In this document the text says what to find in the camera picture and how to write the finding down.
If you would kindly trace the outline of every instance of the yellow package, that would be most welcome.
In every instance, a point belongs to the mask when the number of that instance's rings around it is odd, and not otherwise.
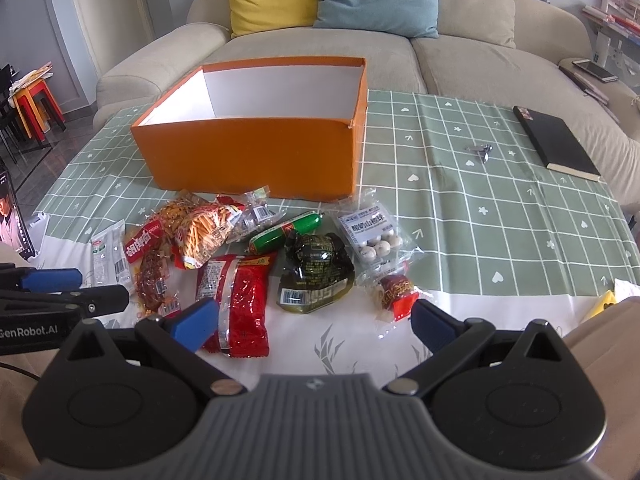
[[[594,316],[597,316],[601,312],[604,312],[605,309],[609,308],[611,305],[616,304],[616,296],[613,294],[613,291],[608,290],[602,296],[598,298],[598,302],[593,306],[593,308],[589,311],[589,313],[584,316],[582,322],[584,323],[588,319],[591,319]]]

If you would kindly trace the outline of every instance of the orange box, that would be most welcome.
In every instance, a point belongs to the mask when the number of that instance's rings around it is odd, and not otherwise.
[[[131,127],[162,189],[332,201],[355,192],[366,61],[274,57],[204,65]]]

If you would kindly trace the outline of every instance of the barcode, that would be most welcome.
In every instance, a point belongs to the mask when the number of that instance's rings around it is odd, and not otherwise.
[[[178,302],[178,300],[173,300],[171,303],[160,305],[158,314],[160,314],[160,316],[162,317],[165,317],[169,314],[177,312],[178,310],[180,310],[180,303]]]
[[[258,222],[262,222],[263,220],[266,220],[267,218],[273,216],[271,214],[271,211],[269,211],[263,205],[254,207],[254,214],[255,214],[255,217],[258,219]]]
[[[116,267],[116,280],[118,280],[118,274],[120,274],[124,270],[124,258],[121,260],[118,260],[115,263],[115,267]]]
[[[292,288],[283,288],[280,294],[280,304],[284,305],[306,305],[306,290],[293,290]]]
[[[159,278],[156,280],[156,292],[162,296],[166,292],[166,283],[164,282],[164,278]]]

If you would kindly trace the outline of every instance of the green checkered tablecloth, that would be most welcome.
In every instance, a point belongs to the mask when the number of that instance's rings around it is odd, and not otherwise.
[[[119,112],[78,153],[39,208],[47,235],[86,243],[122,218],[142,224],[175,193],[158,189]],[[490,160],[466,151],[489,142]],[[369,91],[358,186],[412,233],[421,288],[490,296],[596,296],[640,280],[640,254],[606,184],[544,168],[513,112],[436,96]],[[291,215],[321,205],[271,202]]]

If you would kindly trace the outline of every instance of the poster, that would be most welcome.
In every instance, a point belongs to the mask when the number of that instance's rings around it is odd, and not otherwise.
[[[8,171],[0,172],[0,241],[13,247],[25,260],[35,256],[22,219]]]

